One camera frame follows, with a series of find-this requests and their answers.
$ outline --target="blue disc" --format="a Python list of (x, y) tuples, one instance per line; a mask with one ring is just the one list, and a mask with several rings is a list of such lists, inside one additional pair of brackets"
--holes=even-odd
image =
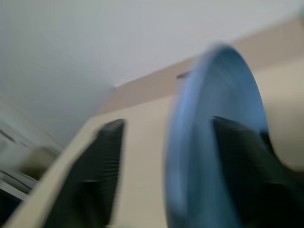
[(165, 164), (169, 228), (242, 227), (224, 182), (213, 116), (268, 132), (254, 77), (231, 46), (215, 47), (200, 58), (173, 111)]

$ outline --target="wall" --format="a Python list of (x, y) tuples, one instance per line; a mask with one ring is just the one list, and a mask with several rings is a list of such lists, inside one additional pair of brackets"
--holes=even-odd
[[(253, 72), (304, 56), (304, 29), (299, 16), (233, 42)], [(176, 76), (191, 69), (195, 57), (116, 88), (97, 114), (112, 112), (175, 94)]]

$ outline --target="ceiling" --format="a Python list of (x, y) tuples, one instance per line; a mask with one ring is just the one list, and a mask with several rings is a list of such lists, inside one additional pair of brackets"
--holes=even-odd
[(121, 85), (297, 13), (304, 0), (3, 0), (0, 95), (66, 145)]

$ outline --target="white ceiling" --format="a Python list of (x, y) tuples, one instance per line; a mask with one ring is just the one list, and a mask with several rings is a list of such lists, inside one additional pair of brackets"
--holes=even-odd
[(304, 0), (2, 0), (0, 95), (62, 144), (120, 85), (294, 15)]

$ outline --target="beige surface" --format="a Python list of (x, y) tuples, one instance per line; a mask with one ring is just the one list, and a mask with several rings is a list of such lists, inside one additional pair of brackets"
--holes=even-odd
[(304, 57), (255, 73), (275, 152), (304, 169)]
[(5, 227), (41, 227), (69, 167), (91, 142), (94, 132), (109, 121), (126, 118), (114, 227), (165, 228), (163, 148), (172, 101), (173, 96), (169, 96), (90, 119)]
[[(236, 40), (232, 44), (244, 56), (251, 70), (257, 72), (304, 57), (303, 41), (304, 28), (300, 17), (297, 16)], [(183, 60), (117, 87), (98, 115), (175, 94), (180, 83), (176, 76), (188, 71), (195, 59)]]

